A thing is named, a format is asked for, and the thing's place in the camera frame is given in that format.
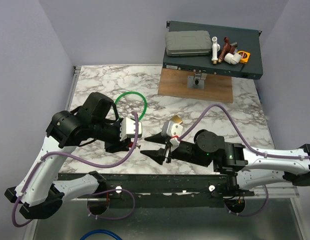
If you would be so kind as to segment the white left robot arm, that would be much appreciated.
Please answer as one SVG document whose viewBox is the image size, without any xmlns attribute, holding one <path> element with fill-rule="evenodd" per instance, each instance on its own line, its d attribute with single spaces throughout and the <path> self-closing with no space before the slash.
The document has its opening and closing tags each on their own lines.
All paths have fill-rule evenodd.
<svg viewBox="0 0 310 240">
<path fill-rule="evenodd" d="M 102 141 L 108 153 L 125 151 L 128 157 L 131 156 L 140 134 L 139 117 L 133 111 L 130 117 L 108 119 L 108 112 L 116 108 L 111 98 L 93 92 L 77 108 L 53 115 L 29 172 L 17 186 L 5 191 L 6 198 L 14 205 L 12 223 L 15 227 L 21 227 L 16 219 L 17 213 L 29 224 L 33 220 L 51 217 L 66 201 L 84 195 L 99 198 L 105 193 L 106 186 L 96 172 L 69 181 L 58 180 L 58 173 L 68 158 L 102 168 L 101 164 L 73 155 L 76 148 L 95 141 Z"/>
</svg>

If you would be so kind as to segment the white elbow pipe fitting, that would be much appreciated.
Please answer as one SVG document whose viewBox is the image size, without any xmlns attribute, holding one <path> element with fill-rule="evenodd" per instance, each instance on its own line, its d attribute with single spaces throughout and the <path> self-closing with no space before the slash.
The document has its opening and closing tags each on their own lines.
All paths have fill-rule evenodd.
<svg viewBox="0 0 310 240">
<path fill-rule="evenodd" d="M 227 53 L 224 57 L 224 61 L 230 65 L 238 64 L 242 59 L 242 55 L 238 53 Z"/>
</svg>

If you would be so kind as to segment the green cable lock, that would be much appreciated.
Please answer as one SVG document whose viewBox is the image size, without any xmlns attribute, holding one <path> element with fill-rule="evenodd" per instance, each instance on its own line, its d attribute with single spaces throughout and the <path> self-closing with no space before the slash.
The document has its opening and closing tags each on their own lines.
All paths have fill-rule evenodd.
<svg viewBox="0 0 310 240">
<path fill-rule="evenodd" d="M 127 95 L 137 95 L 137 96 L 139 96 L 139 97 L 142 99 L 142 101 L 143 101 L 143 103 L 144 103 L 144 107 L 143 107 L 143 111 L 142 111 L 141 115 L 140 115 L 139 118 L 138 118 L 138 120 L 142 120 L 143 117 L 144 117 L 144 115 L 145 115 L 145 113 L 146 113 L 146 111 L 147 111 L 147 106 L 148 106 L 148 104 L 147 104 L 146 98 L 145 98 L 141 93 L 136 92 L 136 91 L 127 91 L 127 92 L 125 92 L 125 93 L 119 95 L 119 96 L 116 98 L 116 100 L 115 100 L 115 105 L 118 104 L 118 102 L 120 101 L 121 98 L 123 98 L 123 97 L 125 97 L 125 96 L 127 96 Z"/>
</svg>

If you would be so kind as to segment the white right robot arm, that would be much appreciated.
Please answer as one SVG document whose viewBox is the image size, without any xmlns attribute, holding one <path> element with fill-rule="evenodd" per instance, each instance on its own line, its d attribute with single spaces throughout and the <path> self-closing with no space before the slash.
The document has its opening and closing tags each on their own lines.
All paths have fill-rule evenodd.
<svg viewBox="0 0 310 240">
<path fill-rule="evenodd" d="M 178 147 L 161 133 L 145 140 L 165 146 L 141 151 L 160 165 L 179 160 L 212 166 L 225 181 L 212 190 L 216 197 L 243 196 L 255 187 L 282 182 L 310 186 L 310 144 L 293 150 L 249 149 L 240 143 L 226 142 L 224 137 L 204 129 L 196 133 L 194 142 L 182 140 Z"/>
</svg>

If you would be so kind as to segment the brass padlock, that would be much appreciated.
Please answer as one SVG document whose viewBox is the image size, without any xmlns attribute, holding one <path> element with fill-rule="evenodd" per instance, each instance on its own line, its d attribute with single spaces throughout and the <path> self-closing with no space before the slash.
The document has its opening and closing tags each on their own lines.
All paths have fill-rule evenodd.
<svg viewBox="0 0 310 240">
<path fill-rule="evenodd" d="M 183 123 L 183 120 L 178 115 L 173 116 L 170 120 L 176 124 L 182 124 Z"/>
</svg>

